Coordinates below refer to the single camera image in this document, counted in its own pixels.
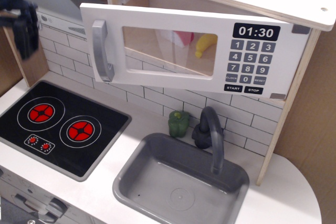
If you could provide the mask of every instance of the microwave keypad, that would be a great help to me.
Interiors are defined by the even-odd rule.
[[[224,90],[262,94],[275,51],[275,42],[233,39]]]

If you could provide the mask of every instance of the gray faucet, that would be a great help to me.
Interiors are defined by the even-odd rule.
[[[213,147],[211,172],[220,174],[224,162],[224,135],[218,115],[212,107],[207,106],[202,110],[200,123],[196,125],[192,139],[198,148]]]

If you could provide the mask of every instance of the black button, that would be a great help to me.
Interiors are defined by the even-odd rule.
[[[263,92],[263,88],[259,88],[259,87],[249,87],[246,86],[244,93],[249,93],[249,94],[262,94]]]
[[[231,92],[242,92],[243,86],[240,85],[231,85],[231,84],[225,84],[224,91],[231,91]]]

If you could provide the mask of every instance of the black cooktop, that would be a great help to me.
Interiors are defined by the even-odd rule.
[[[84,181],[130,116],[41,81],[0,117],[0,141]]]

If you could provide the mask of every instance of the oven handle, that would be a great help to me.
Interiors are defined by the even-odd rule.
[[[29,206],[26,203],[27,199],[20,194],[15,195],[13,200],[18,207],[32,214],[39,220],[44,221],[45,223],[55,223],[68,210],[68,207],[56,198],[53,198],[46,206],[46,210],[48,212],[45,215],[40,214],[36,209]]]

